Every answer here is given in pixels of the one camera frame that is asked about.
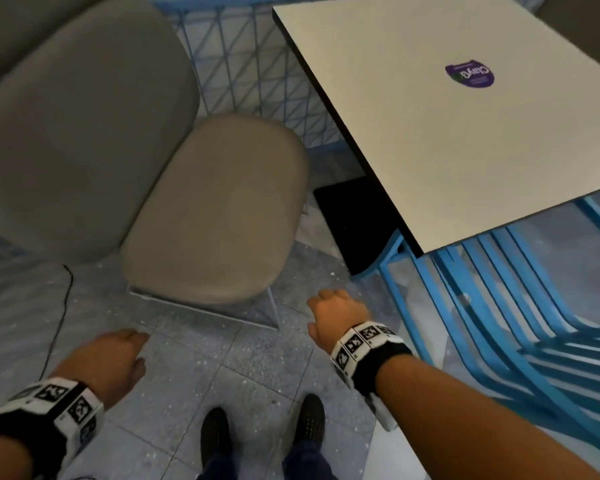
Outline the person's right hand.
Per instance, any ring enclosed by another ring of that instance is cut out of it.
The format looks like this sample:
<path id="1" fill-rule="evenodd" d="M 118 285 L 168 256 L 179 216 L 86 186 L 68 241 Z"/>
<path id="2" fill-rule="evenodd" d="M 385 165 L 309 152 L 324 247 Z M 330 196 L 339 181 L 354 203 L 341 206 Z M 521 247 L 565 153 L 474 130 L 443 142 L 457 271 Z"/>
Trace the person's right hand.
<path id="1" fill-rule="evenodd" d="M 348 330 L 372 320 L 365 304 L 352 298 L 344 289 L 320 290 L 318 295 L 307 300 L 307 306 L 320 329 L 324 343 L 320 348 L 328 355 Z"/>

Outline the person's left hand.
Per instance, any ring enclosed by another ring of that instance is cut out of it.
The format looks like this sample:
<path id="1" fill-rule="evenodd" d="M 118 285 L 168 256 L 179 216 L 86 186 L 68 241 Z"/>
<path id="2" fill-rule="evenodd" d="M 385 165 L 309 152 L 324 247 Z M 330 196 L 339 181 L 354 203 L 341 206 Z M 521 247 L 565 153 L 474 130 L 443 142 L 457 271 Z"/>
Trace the person's left hand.
<path id="1" fill-rule="evenodd" d="M 149 338 L 130 328 L 105 333 L 74 350 L 49 378 L 86 384 L 108 411 L 131 392 L 131 367 Z"/>

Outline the person's right forearm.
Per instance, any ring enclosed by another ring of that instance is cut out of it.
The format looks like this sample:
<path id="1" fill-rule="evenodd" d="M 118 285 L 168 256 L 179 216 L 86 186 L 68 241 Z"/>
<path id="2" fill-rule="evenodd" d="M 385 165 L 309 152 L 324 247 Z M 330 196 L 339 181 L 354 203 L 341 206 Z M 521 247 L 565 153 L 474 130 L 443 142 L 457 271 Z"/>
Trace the person's right forearm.
<path id="1" fill-rule="evenodd" d="M 527 420 L 410 355 L 388 359 L 375 384 L 431 480 L 600 480 Z"/>

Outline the person's left forearm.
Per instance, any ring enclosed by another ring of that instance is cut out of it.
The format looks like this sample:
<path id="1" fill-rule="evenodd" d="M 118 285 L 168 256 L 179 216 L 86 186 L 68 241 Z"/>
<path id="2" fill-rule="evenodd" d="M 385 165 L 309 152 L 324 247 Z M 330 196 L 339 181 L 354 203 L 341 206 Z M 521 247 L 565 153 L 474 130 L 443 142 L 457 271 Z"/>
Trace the person's left forearm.
<path id="1" fill-rule="evenodd" d="M 26 446 L 0 436 L 0 480 L 33 480 L 33 469 L 33 459 Z"/>

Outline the black wristband with marker tags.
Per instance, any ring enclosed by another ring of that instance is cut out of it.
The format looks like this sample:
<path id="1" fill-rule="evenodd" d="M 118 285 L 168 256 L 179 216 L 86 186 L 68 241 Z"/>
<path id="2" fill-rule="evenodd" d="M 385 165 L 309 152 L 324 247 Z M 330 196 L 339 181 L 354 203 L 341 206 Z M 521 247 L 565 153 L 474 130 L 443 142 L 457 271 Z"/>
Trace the black wristband with marker tags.
<path id="1" fill-rule="evenodd" d="M 33 480 L 56 480 L 104 425 L 104 403 L 81 381 L 48 378 L 0 407 L 0 437 L 32 458 Z"/>
<path id="2" fill-rule="evenodd" d="M 377 395 L 376 375 L 385 362 L 398 355 L 412 355 L 412 352 L 398 334 L 373 321 L 348 329 L 330 354 L 338 377 L 362 396 L 376 421 L 389 433 L 398 424 Z"/>

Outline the person's right black shoe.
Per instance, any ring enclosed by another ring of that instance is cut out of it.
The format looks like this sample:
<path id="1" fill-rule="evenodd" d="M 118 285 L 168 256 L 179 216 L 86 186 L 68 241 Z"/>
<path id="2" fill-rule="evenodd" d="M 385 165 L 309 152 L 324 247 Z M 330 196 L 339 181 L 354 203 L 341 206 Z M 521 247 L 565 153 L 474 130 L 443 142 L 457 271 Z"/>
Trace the person's right black shoe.
<path id="1" fill-rule="evenodd" d="M 326 429 L 326 414 L 320 397 L 309 393 L 298 414 L 292 446 L 309 443 L 321 448 Z"/>

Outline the person's black shoe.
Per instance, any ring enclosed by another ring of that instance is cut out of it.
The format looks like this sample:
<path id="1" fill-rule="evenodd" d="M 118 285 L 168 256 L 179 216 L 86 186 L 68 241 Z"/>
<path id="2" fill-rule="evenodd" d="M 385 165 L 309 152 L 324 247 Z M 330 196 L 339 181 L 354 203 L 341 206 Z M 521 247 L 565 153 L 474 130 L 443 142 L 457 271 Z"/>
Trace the person's black shoe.
<path id="1" fill-rule="evenodd" d="M 298 414 L 292 446 L 309 443 L 321 448 L 326 429 L 326 414 L 320 397 L 309 393 Z"/>
<path id="2" fill-rule="evenodd" d="M 224 409 L 216 406 L 205 416 L 200 430 L 200 457 L 203 469 L 211 460 L 231 460 L 233 445 L 230 425 Z"/>

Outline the person's left black shoe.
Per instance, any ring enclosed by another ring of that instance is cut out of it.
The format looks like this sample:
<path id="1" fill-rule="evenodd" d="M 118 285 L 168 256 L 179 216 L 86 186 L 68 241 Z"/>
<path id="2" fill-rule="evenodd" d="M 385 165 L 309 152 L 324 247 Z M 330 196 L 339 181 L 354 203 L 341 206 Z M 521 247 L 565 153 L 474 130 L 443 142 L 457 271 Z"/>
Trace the person's left black shoe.
<path id="1" fill-rule="evenodd" d="M 200 430 L 200 457 L 203 469 L 211 460 L 231 460 L 233 445 L 230 425 L 224 409 L 216 406 L 205 416 Z"/>

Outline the black table base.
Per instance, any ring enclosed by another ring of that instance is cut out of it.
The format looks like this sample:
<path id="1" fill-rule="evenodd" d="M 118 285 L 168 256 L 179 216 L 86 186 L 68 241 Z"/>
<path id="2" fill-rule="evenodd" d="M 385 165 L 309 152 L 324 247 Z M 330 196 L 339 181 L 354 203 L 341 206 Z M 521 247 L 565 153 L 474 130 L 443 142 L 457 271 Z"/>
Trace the black table base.
<path id="1" fill-rule="evenodd" d="M 358 177 L 313 191 L 345 266 L 365 273 L 398 230 L 397 217 L 370 177 Z"/>

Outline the person's left trouser leg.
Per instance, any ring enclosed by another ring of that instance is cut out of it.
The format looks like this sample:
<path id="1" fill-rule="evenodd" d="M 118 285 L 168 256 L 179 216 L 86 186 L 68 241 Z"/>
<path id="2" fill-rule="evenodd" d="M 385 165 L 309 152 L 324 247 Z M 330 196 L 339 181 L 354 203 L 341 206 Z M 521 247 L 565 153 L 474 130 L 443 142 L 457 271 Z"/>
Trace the person's left trouser leg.
<path id="1" fill-rule="evenodd" d="M 232 453 L 216 452 L 204 464 L 196 480 L 238 480 Z"/>

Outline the person's trouser leg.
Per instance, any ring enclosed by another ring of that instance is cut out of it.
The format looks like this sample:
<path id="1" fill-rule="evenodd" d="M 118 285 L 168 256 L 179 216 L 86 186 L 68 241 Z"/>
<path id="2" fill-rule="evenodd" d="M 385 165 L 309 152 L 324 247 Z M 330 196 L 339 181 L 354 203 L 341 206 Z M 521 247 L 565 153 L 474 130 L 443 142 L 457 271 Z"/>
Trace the person's trouser leg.
<path id="1" fill-rule="evenodd" d="M 216 452 L 204 464 L 196 480 L 238 480 L 232 453 Z"/>
<path id="2" fill-rule="evenodd" d="M 338 480 L 314 440 L 294 443 L 282 462 L 285 480 Z"/>

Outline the person's right trouser leg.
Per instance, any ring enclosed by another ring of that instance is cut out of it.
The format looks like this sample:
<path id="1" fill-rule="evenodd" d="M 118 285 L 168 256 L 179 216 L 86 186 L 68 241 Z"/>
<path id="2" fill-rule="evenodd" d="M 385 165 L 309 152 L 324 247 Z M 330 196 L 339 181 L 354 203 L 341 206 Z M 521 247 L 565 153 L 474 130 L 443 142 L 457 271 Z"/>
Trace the person's right trouser leg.
<path id="1" fill-rule="evenodd" d="M 294 443 L 282 462 L 285 480 L 338 480 L 314 440 Z"/>

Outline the blue metal slatted chair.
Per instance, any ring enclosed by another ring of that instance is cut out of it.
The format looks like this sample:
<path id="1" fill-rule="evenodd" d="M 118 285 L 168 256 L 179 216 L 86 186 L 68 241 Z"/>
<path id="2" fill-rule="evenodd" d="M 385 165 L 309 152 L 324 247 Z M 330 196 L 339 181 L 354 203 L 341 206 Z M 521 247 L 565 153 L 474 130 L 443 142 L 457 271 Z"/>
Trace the blue metal slatted chair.
<path id="1" fill-rule="evenodd" d="M 600 192 L 416 258 L 383 223 L 372 270 L 414 352 L 452 370 L 600 471 Z"/>

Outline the beige upholstered chair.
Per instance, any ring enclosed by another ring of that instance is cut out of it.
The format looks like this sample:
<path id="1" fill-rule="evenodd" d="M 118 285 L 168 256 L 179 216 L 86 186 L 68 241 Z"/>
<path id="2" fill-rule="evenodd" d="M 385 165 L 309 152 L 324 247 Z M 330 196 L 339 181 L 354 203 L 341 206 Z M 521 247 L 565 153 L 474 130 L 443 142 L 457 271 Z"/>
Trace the beige upholstered chair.
<path id="1" fill-rule="evenodd" d="M 0 0 L 0 236 L 64 265 L 120 251 L 131 293 L 277 330 L 307 151 L 199 104 L 148 0 Z"/>

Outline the purple round sticker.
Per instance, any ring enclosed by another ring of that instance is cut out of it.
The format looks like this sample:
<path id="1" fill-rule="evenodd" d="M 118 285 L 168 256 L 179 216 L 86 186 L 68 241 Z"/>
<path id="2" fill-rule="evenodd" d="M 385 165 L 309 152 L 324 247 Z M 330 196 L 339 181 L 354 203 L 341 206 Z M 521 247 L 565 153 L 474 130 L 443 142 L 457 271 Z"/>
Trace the purple round sticker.
<path id="1" fill-rule="evenodd" d="M 452 80 L 468 88 L 488 88 L 495 82 L 491 69 L 476 60 L 447 65 L 445 71 Z"/>

